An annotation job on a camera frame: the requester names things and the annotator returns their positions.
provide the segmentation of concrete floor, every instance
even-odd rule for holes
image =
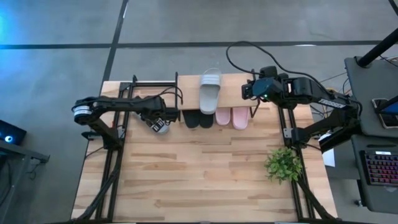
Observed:
[[[110,44],[122,0],[0,2],[0,44]],[[130,0],[120,43],[381,40],[398,17],[387,0]],[[267,47],[291,70],[319,80],[345,71],[346,57],[371,45]],[[237,72],[225,47],[118,49],[110,80],[171,80],[174,72],[200,74],[207,68]],[[384,56],[398,55],[398,47]],[[24,179],[6,223],[68,220],[80,178],[86,128],[73,122],[74,101],[96,96],[109,49],[1,50],[0,119],[27,130],[24,145],[51,154],[37,178]],[[273,64],[258,50],[241,47],[231,58],[245,68]],[[325,82],[340,89],[346,76]],[[339,217],[392,223],[397,215],[358,208],[354,181],[330,179]]]

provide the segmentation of keyboard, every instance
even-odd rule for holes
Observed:
[[[398,187],[398,153],[376,154],[375,151],[362,151],[362,163],[368,175],[369,185]]]

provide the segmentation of pink slipper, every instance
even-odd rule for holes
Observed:
[[[249,108],[239,107],[232,108],[232,124],[237,130],[243,130],[248,126]]]
[[[229,123],[231,119],[231,108],[217,108],[216,121],[218,125],[224,126]]]

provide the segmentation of potted plant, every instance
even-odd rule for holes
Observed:
[[[264,167],[268,171],[268,179],[279,180],[279,184],[284,180],[298,181],[302,173],[302,164],[300,158],[293,149],[287,147],[280,148],[268,156]]]

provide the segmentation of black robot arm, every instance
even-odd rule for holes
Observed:
[[[147,96],[133,99],[109,98],[106,96],[88,97],[78,100],[72,108],[75,122],[80,125],[88,125],[96,133],[102,136],[104,148],[118,150],[122,141],[117,127],[109,127],[100,116],[109,111],[135,112],[144,121],[155,121],[162,118],[164,121],[175,122],[178,118],[179,110],[168,108],[162,97],[159,95]]]
[[[284,136],[291,138],[291,145],[305,147],[312,136],[340,128],[320,141],[321,148],[325,151],[348,140],[358,130],[361,106],[352,97],[325,90],[307,77],[289,78],[285,73],[277,75],[275,67],[262,68],[261,73],[258,80],[248,80],[248,84],[242,86],[243,99],[260,99],[291,110],[298,104],[310,103],[334,108],[329,117],[306,128],[284,129]]]

